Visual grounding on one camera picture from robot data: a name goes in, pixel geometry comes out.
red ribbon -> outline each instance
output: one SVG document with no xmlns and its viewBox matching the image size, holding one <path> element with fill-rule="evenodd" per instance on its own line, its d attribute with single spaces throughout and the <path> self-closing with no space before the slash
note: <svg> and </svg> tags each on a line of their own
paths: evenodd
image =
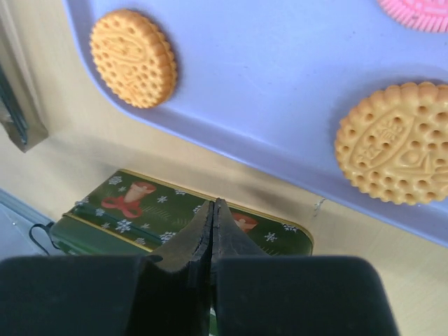
<svg viewBox="0 0 448 336">
<path fill-rule="evenodd" d="M 126 203 L 123 196 L 106 197 L 101 201 L 101 206 L 107 209 L 118 209 L 123 212 L 126 218 L 140 217 L 143 211 L 139 208 L 140 201 Z"/>
</svg>

white snowflake pattern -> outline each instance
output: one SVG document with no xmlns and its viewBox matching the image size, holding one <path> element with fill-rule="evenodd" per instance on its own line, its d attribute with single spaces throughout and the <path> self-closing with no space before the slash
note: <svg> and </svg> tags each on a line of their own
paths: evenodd
<svg viewBox="0 0 448 336">
<path fill-rule="evenodd" d="M 84 204 L 87 204 L 88 202 L 89 202 L 89 197 L 86 196 L 86 197 L 84 197 L 81 201 L 77 201 L 77 202 L 75 202 L 75 205 L 76 205 L 76 206 L 78 206 L 78 205 L 84 205 Z"/>
<path fill-rule="evenodd" d="M 176 235 L 175 232 L 165 232 L 164 234 L 161 234 L 160 238 L 162 240 L 162 244 L 165 244 L 166 242 L 168 242 L 175 235 Z"/>
<path fill-rule="evenodd" d="M 274 240 L 277 240 L 277 237 L 275 237 L 275 233 L 269 232 L 265 235 L 266 242 L 273 242 Z"/>
<path fill-rule="evenodd" d="M 197 214 L 197 212 L 199 211 L 199 209 L 201 209 L 202 205 L 198 205 L 193 209 L 193 213 Z"/>
<path fill-rule="evenodd" d="M 95 215 L 98 216 L 98 217 L 103 216 L 104 213 L 105 213 L 105 210 L 103 210 L 101 208 L 98 208 L 98 209 L 95 210 Z"/>
<path fill-rule="evenodd" d="M 134 240 L 134 242 L 136 242 L 136 243 L 138 243 L 140 245 L 146 244 L 146 241 L 145 241 L 144 238 L 137 238 L 137 239 Z"/>
<path fill-rule="evenodd" d="M 157 203 L 164 203 L 168 200 L 167 196 L 160 196 L 159 198 L 157 198 Z"/>
<path fill-rule="evenodd" d="M 128 220 L 120 220 L 119 222 L 117 222 L 117 227 L 115 228 L 115 230 L 120 231 L 120 233 L 123 233 L 124 231 L 130 231 L 131 224 L 132 222 L 129 222 Z"/>
<path fill-rule="evenodd" d="M 121 178 L 121 176 L 112 176 L 108 182 L 109 184 L 116 186 L 117 184 L 122 183 L 123 179 Z"/>
<path fill-rule="evenodd" d="M 282 226 L 283 226 L 283 229 L 285 229 L 285 231 L 297 232 L 297 228 L 295 226 L 288 225 L 288 224 L 282 224 Z"/>
</svg>

pink cookie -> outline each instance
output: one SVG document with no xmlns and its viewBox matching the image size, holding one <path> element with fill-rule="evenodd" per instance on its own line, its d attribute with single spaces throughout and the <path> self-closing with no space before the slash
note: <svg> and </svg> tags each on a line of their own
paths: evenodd
<svg viewBox="0 0 448 336">
<path fill-rule="evenodd" d="M 386 13 L 402 25 L 424 32 L 448 31 L 448 0 L 378 0 Z"/>
</svg>

beige tabletop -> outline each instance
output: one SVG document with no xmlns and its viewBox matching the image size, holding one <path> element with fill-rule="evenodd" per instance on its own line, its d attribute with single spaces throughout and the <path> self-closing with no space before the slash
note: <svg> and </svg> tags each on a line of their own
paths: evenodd
<svg viewBox="0 0 448 336">
<path fill-rule="evenodd" d="M 314 254 L 369 260 L 403 335 L 448 335 L 448 249 L 126 117 L 90 81 L 59 0 L 0 4 L 14 19 L 50 133 L 24 154 L 0 129 L 0 188 L 55 220 L 117 168 L 223 197 L 299 222 L 314 236 Z"/>
</svg>

purple plastic tray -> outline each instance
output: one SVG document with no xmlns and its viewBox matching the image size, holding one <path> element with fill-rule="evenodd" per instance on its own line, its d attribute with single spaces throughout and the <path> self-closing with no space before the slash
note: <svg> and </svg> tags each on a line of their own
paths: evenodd
<svg viewBox="0 0 448 336">
<path fill-rule="evenodd" d="M 339 120 L 375 90 L 448 81 L 446 34 L 406 29 L 375 0 L 64 2 L 88 73 L 123 113 L 448 246 L 448 201 L 371 199 L 343 177 L 333 150 Z M 157 108 L 119 100 L 95 70 L 90 30 L 118 8 L 147 15 L 174 47 L 178 85 Z"/>
</svg>

